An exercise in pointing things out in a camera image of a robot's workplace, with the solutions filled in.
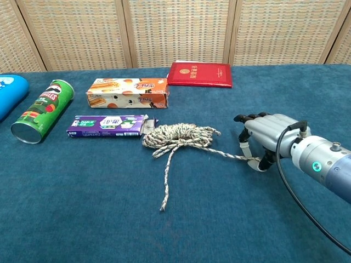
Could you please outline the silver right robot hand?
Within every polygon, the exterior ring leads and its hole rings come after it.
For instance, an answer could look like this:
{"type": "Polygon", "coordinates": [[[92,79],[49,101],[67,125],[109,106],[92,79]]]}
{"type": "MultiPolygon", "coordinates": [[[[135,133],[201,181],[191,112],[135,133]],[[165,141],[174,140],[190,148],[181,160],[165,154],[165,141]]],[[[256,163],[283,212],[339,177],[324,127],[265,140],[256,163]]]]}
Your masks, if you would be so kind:
{"type": "Polygon", "coordinates": [[[245,157],[251,157],[248,139],[254,138],[265,149],[265,154],[260,161],[248,161],[248,165],[256,171],[266,171],[276,162],[276,144],[281,133],[290,125],[298,121],[283,114],[237,115],[234,121],[244,124],[244,129],[239,135],[239,144],[245,157]]]}

